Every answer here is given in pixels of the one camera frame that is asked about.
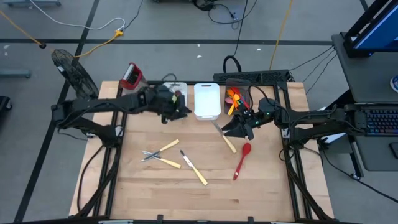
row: red silicone spatula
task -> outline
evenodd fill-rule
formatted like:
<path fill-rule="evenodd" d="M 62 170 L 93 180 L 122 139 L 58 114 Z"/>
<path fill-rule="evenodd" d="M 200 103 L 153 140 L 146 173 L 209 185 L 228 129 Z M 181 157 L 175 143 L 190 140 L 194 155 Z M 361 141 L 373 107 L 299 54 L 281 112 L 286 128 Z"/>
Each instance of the red silicone spatula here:
<path fill-rule="evenodd" d="M 236 168 L 233 180 L 236 180 L 238 178 L 239 171 L 241 170 L 241 166 L 243 163 L 243 159 L 250 153 L 250 151 L 251 151 L 251 145 L 249 143 L 244 144 L 242 148 L 242 158 L 241 161 L 239 162 L 238 167 Z"/>

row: yellow handle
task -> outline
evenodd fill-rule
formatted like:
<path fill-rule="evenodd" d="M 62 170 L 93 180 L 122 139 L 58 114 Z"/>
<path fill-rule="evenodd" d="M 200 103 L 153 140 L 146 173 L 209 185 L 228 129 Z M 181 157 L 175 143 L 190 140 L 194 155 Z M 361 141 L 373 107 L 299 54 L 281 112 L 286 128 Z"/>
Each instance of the yellow handle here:
<path fill-rule="evenodd" d="M 163 158 L 160 158 L 159 160 L 162 161 L 162 162 L 167 163 L 170 166 L 174 166 L 177 169 L 181 168 L 181 165 L 176 163 L 176 162 L 173 162 L 173 161 L 170 161 L 170 160 L 167 160 L 167 159 L 163 159 Z"/>
<path fill-rule="evenodd" d="M 197 176 L 199 177 L 200 181 L 203 183 L 204 186 L 207 185 L 207 181 L 206 179 L 199 173 L 199 170 L 197 170 L 195 167 L 192 167 L 193 171 L 195 171 L 195 173 L 197 174 Z"/>
<path fill-rule="evenodd" d="M 227 145 L 229 146 L 229 148 L 232 150 L 233 153 L 236 153 L 236 149 L 234 147 L 234 145 L 232 145 L 232 143 L 228 140 L 228 138 L 226 138 L 225 136 L 223 136 L 225 142 L 227 143 Z"/>
<path fill-rule="evenodd" d="M 163 147 L 162 149 L 159 149 L 160 152 L 162 152 L 163 150 L 166 150 L 172 146 L 175 146 L 176 144 L 178 144 L 180 142 L 180 140 L 176 139 L 173 142 L 171 142 L 170 144 L 166 145 L 165 147 Z"/>
<path fill-rule="evenodd" d="M 228 111 L 228 115 L 231 115 L 233 111 L 234 111 L 234 105 L 232 104 Z"/>

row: fan grille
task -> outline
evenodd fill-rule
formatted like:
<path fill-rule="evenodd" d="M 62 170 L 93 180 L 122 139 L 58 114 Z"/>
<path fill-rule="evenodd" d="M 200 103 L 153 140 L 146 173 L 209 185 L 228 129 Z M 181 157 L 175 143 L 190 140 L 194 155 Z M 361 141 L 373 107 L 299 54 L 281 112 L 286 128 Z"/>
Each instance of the fan grille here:
<path fill-rule="evenodd" d="M 83 66 L 77 60 L 74 60 L 72 54 L 63 49 L 57 49 L 54 50 L 51 58 L 61 75 L 76 91 L 77 98 L 98 98 L 97 86 Z"/>

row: wooden table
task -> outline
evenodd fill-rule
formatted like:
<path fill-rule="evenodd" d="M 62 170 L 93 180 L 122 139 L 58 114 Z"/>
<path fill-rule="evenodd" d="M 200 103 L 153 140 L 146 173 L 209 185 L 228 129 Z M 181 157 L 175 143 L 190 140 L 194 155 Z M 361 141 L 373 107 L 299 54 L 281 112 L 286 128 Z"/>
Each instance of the wooden table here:
<path fill-rule="evenodd" d="M 114 98 L 118 83 L 103 82 L 100 98 Z M 292 109 L 308 110 L 307 98 L 302 83 L 288 83 Z M 223 98 L 224 87 L 221 86 Z M 261 87 L 273 98 L 271 87 Z M 254 108 L 263 97 L 253 90 Z M 188 89 L 188 107 L 194 110 L 193 86 Z M 109 124 L 112 113 L 97 113 L 93 121 Z M 231 118 L 224 113 L 217 123 L 223 126 Z M 223 138 L 209 121 L 197 121 L 194 114 L 180 121 L 164 125 L 160 117 L 152 113 L 129 115 L 124 134 L 123 149 L 114 193 L 111 218 L 156 219 L 163 214 L 165 220 L 228 220 L 244 221 L 253 216 L 257 221 L 293 221 L 292 202 L 285 163 L 278 155 L 282 149 L 280 130 L 273 124 L 254 130 L 250 141 L 252 151 L 247 156 L 236 181 L 232 180 L 241 157 L 241 148 L 246 139 L 229 138 L 238 152 L 233 154 Z M 141 162 L 141 151 L 154 152 L 162 146 L 179 139 L 180 143 L 162 153 L 162 157 L 182 165 L 176 169 L 163 162 L 151 159 Z M 98 138 L 88 141 L 81 169 L 100 147 Z M 306 145 L 318 151 L 315 141 Z M 204 186 L 180 155 L 183 149 L 197 169 L 205 176 Z M 307 189 L 329 216 L 333 217 L 328 189 L 321 160 L 318 155 L 301 151 Z M 98 186 L 103 162 L 100 153 L 88 167 L 83 181 L 81 205 L 92 196 Z M 70 214 L 76 214 L 76 193 Z M 103 194 L 103 201 L 108 196 Z M 104 212 L 101 204 L 100 214 Z M 300 203 L 302 217 L 303 206 Z"/>

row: desk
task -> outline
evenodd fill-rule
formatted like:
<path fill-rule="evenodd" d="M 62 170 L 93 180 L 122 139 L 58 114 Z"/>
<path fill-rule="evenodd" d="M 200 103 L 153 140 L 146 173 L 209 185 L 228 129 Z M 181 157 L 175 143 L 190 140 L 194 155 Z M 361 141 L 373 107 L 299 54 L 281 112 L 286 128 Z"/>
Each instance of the desk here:
<path fill-rule="evenodd" d="M 395 52 L 378 52 L 369 58 L 349 58 L 343 47 L 341 35 L 331 37 L 339 58 L 349 90 L 334 101 L 342 107 L 353 103 L 397 103 L 398 94 L 389 85 L 390 79 L 397 74 L 398 63 Z M 363 177 L 359 156 L 356 155 L 353 142 L 358 146 L 363 165 L 369 171 L 398 171 L 398 160 L 392 155 L 389 144 L 398 142 L 398 137 L 350 137 L 351 160 L 355 174 Z"/>
<path fill-rule="evenodd" d="M 103 82 L 99 97 L 114 98 L 117 87 L 117 82 Z M 288 87 L 292 108 L 308 110 L 303 84 L 288 83 Z M 220 98 L 223 98 L 224 87 L 220 88 Z M 268 97 L 274 97 L 271 87 L 261 88 Z M 252 92 L 254 102 L 258 103 L 262 98 L 261 93 Z M 188 86 L 188 107 L 194 109 L 193 86 Z M 109 124 L 111 116 L 112 113 L 96 113 L 93 121 Z M 229 120 L 230 117 L 222 114 L 217 123 L 222 126 Z M 248 216 L 253 216 L 257 221 L 293 221 L 286 167 L 278 157 L 282 149 L 280 131 L 273 123 L 269 123 L 255 129 L 254 135 L 255 138 L 250 142 L 252 151 L 244 161 L 238 180 L 232 181 L 240 160 L 241 147 L 247 140 L 229 138 L 238 150 L 232 154 L 212 123 L 197 121 L 194 114 L 166 125 L 160 122 L 156 114 L 129 115 L 111 218 L 154 220 L 158 214 L 163 214 L 165 220 L 245 221 Z M 144 157 L 141 151 L 153 152 L 175 139 L 179 139 L 180 143 L 163 152 L 162 157 L 181 164 L 180 170 L 156 160 L 140 162 Z M 88 141 L 81 169 L 100 145 L 97 138 Z M 306 146 L 318 150 L 315 141 L 308 142 Z M 207 179 L 209 184 L 206 187 L 186 165 L 179 149 L 184 150 Z M 302 151 L 301 155 L 308 191 L 325 213 L 333 217 L 319 156 L 309 151 Z M 98 186 L 102 161 L 103 153 L 91 162 L 86 171 L 81 205 L 86 203 Z M 77 187 L 70 214 L 77 212 Z M 104 207 L 102 203 L 99 214 L 104 213 Z"/>

